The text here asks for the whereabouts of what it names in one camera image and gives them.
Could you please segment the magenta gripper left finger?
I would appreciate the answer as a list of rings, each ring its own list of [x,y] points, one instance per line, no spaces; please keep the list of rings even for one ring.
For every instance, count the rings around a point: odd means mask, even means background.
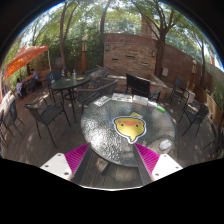
[[[73,183],[82,179],[84,168],[91,155],[91,144],[81,145],[70,152],[57,153],[41,166],[41,169]]]

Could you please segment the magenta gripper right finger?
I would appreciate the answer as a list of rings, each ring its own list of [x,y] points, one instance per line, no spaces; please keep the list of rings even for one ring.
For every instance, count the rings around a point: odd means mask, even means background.
[[[133,153],[144,185],[182,169],[168,154],[157,154],[140,144],[135,143]]]

